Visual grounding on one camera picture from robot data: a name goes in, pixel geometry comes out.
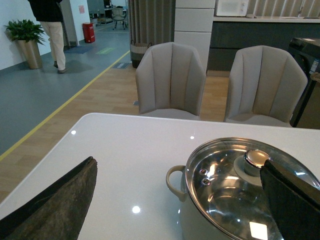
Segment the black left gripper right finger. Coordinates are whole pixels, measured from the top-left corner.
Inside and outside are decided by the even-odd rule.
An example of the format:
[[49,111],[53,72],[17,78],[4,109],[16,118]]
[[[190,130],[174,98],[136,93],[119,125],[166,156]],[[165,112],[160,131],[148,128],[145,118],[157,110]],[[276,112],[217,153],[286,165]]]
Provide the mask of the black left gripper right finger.
[[320,190],[272,160],[266,160],[261,167],[260,179],[283,239],[318,240]]

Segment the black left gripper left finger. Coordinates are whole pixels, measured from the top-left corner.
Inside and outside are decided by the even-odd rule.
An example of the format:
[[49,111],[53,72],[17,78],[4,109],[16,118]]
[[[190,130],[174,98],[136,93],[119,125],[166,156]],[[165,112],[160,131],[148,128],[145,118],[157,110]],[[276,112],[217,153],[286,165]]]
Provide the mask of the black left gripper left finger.
[[88,157],[0,221],[2,240],[76,240],[88,213],[98,164]]

